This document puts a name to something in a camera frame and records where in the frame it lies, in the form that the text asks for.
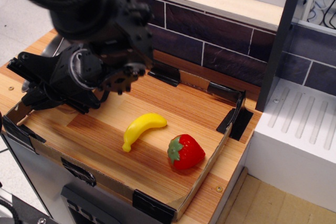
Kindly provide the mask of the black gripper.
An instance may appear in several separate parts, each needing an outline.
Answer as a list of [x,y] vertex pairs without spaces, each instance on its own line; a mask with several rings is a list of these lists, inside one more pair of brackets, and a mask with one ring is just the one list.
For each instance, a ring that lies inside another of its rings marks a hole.
[[104,66],[86,47],[74,44],[54,57],[21,52],[7,67],[29,82],[22,103],[33,110],[66,104],[85,114],[100,108],[93,90],[102,81]]

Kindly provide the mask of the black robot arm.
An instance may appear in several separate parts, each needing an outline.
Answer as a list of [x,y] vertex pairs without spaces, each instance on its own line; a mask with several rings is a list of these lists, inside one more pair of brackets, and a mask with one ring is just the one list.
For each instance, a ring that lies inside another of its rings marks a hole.
[[66,104],[98,109],[110,92],[122,94],[153,65],[152,17],[136,0],[30,0],[48,9],[70,45],[56,56],[21,52],[8,68],[28,81],[22,103],[33,110]]

